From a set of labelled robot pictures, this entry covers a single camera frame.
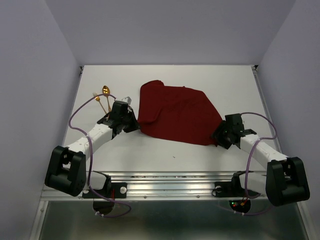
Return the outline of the dark red cloth napkin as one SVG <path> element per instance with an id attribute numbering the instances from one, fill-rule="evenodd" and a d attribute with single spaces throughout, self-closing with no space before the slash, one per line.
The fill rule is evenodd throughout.
<path id="1" fill-rule="evenodd" d="M 153 138 L 216 146 L 211 135 L 222 117 L 203 91 L 153 80 L 140 87 L 137 121 Z"/>

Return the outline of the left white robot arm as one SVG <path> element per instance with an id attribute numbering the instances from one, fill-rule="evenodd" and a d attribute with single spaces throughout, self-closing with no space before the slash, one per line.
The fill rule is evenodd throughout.
<path id="1" fill-rule="evenodd" d="M 95 151 L 122 132 L 130 133 L 140 129 L 131 107 L 132 100 L 128 96 L 115 100 L 111 112 L 98 120 L 89 132 L 72 126 L 73 117 L 92 100 L 83 103 L 68 121 L 69 128 L 81 132 L 83 137 L 67 146 L 58 145 L 53 149 L 44 181 L 47 187 L 73 197 L 78 196 L 85 186 L 89 186 L 91 173 L 86 171 L 86 162 L 90 160 L 90 165 L 93 164 Z"/>

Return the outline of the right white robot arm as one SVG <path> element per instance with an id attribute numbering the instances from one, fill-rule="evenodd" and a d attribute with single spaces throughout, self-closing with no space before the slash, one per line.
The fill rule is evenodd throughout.
<path id="1" fill-rule="evenodd" d="M 246 129 L 242 114 L 226 115 L 211 137 L 226 150 L 236 146 L 248 153 L 246 169 L 234 173 L 230 181 L 215 182 L 213 196 L 248 199 L 266 196 L 275 207 L 310 198 L 303 161 L 277 151 L 254 130 Z"/>

